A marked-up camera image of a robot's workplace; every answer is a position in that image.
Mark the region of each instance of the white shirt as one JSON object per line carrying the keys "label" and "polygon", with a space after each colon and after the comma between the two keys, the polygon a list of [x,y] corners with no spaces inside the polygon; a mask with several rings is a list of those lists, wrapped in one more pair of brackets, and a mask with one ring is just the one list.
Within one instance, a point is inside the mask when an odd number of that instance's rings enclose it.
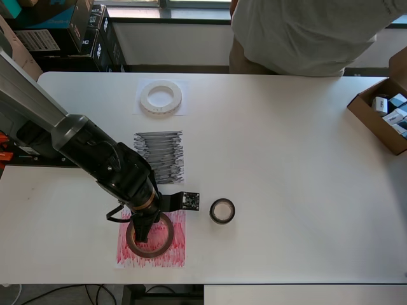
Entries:
{"label": "white shirt", "polygon": [[239,0],[232,28],[247,59],[279,74],[338,76],[407,13],[407,0]]}

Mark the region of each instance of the white table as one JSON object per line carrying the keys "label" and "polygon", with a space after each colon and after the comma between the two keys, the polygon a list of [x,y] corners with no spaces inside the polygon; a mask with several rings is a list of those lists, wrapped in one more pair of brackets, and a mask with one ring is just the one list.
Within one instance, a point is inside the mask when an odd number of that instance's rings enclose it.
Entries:
{"label": "white table", "polygon": [[205,305],[405,305],[401,285],[205,285]]}
{"label": "white table", "polygon": [[[140,78],[186,79],[188,115],[132,114]],[[39,84],[132,147],[183,130],[184,268],[115,269],[116,200],[80,169],[8,166],[0,180],[1,283],[407,283],[407,159],[346,109],[378,78],[46,73]],[[218,198],[234,220],[213,223]]]}

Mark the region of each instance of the black box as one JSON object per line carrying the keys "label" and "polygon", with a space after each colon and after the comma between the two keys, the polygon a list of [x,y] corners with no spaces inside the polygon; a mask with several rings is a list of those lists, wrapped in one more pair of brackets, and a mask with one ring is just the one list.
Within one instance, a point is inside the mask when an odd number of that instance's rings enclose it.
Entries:
{"label": "black box", "polygon": [[78,54],[92,4],[93,0],[39,0],[8,23],[33,54]]}
{"label": "black box", "polygon": [[125,72],[126,60],[120,48],[120,43],[117,39],[116,32],[114,31],[113,24],[110,22],[109,13],[107,8],[102,4],[95,4],[90,13],[89,29],[97,29],[102,35],[103,41],[107,46],[109,56],[114,65],[114,71]]}
{"label": "black box", "polygon": [[113,72],[113,64],[106,45],[95,29],[88,29],[79,55],[35,57],[39,66],[47,71]]}

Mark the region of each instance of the white tape roll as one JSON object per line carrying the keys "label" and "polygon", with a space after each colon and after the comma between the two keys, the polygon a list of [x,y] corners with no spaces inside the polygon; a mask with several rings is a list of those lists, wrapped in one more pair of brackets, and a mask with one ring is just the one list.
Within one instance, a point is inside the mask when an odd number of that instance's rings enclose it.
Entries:
{"label": "white tape roll", "polygon": [[[174,98],[172,102],[165,106],[154,106],[149,100],[148,96],[152,90],[157,90],[159,87],[165,87],[172,91]],[[183,94],[181,89],[171,81],[153,81],[144,87],[141,91],[140,102],[145,110],[154,114],[167,114],[175,111],[181,105]]]}

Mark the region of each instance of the window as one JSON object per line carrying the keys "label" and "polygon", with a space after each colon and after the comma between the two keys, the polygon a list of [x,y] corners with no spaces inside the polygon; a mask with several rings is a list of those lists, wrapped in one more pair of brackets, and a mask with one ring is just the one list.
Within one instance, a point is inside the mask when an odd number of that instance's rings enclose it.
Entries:
{"label": "window", "polygon": [[100,0],[111,6],[145,6],[161,8],[229,8],[231,0]]}

